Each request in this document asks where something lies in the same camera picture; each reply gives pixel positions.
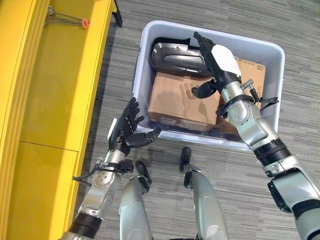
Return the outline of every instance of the white plastic bin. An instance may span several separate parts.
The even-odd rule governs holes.
[[[151,44],[158,37],[187,39],[191,38],[190,44],[198,46],[194,31],[199,32],[203,37],[211,39],[214,43],[226,46],[234,56],[263,64],[266,67],[263,98],[278,97],[281,100],[282,84],[285,67],[285,53],[283,49],[271,42],[261,41],[244,36],[233,35],[220,31],[213,31],[188,25],[177,24],[168,21],[152,21],[143,29],[140,52],[138,53],[136,71],[133,81],[132,93],[140,105],[141,114],[145,116],[138,127],[138,132],[151,131],[151,122],[148,117],[148,107],[151,98],[155,74],[149,64]],[[273,128],[278,131],[280,102],[262,111],[262,117],[266,119]],[[164,126],[160,134],[161,138],[179,140],[191,143],[221,146],[226,148],[249,150],[241,140],[233,140],[230,134],[210,136],[189,132],[183,129]]]

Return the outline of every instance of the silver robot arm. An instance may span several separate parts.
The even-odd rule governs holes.
[[[197,32],[194,37],[213,79],[193,88],[193,94],[206,98],[219,91],[225,104],[219,106],[217,114],[221,118],[228,117],[262,163],[265,174],[272,178],[268,188],[276,205],[286,213],[293,213],[302,240],[320,239],[319,184],[261,117],[260,110],[253,104],[257,101],[253,94],[255,91],[252,92],[250,82],[241,85],[241,72],[231,51]],[[246,87],[254,99],[245,95]]]
[[[125,159],[131,148],[139,148],[152,143],[160,134],[156,128],[147,133],[134,133],[137,125],[144,119],[137,117],[139,104],[133,97],[124,109],[121,117],[114,118],[108,134],[108,151],[105,160],[95,164],[87,175],[74,177],[74,180],[92,176],[92,184],[72,221],[68,231],[64,232],[61,240],[92,240],[95,238],[100,225],[106,219],[114,193],[120,185],[121,175],[132,173],[132,161]]]

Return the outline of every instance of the yellow shelf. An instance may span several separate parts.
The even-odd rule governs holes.
[[[76,151],[20,142],[8,240],[57,240],[61,237],[77,154]]]
[[[49,4],[89,28],[43,27]],[[71,223],[116,11],[114,0],[1,2],[0,239],[56,240]]]
[[[10,196],[25,107],[49,0],[0,3],[0,239],[6,239]]]

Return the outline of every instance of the cardboard box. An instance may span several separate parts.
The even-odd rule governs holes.
[[[241,71],[241,80],[242,83],[245,83],[249,79],[253,80],[253,86],[258,94],[259,98],[262,97],[264,91],[264,83],[265,83],[265,75],[266,75],[266,66],[255,63],[252,61],[247,61],[243,59],[236,59],[240,71]],[[245,94],[251,96],[251,93],[248,89],[246,89]],[[222,97],[220,98],[219,104],[224,104],[224,100]],[[261,108],[261,103],[256,103],[257,107]],[[216,125],[214,126],[213,130],[219,131],[221,133],[227,134],[237,134],[237,129],[229,122],[227,118],[221,119],[217,118]]]
[[[149,117],[153,122],[205,132],[215,125],[220,94],[216,92],[204,99],[196,98],[191,89],[212,78],[156,74]]]

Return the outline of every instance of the wire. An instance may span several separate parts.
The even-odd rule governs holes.
[[[91,175],[93,175],[96,171],[106,171],[106,172],[112,172],[112,173],[128,173],[128,170],[122,170],[122,169],[107,169],[107,168],[103,168],[101,167],[101,165],[99,163],[96,163],[93,167],[93,169],[91,171],[88,171],[87,174],[82,175],[82,176],[72,176],[72,180],[77,181],[81,184],[85,184],[91,187],[91,183],[84,181],[82,179],[86,179],[88,177],[90,177]]]

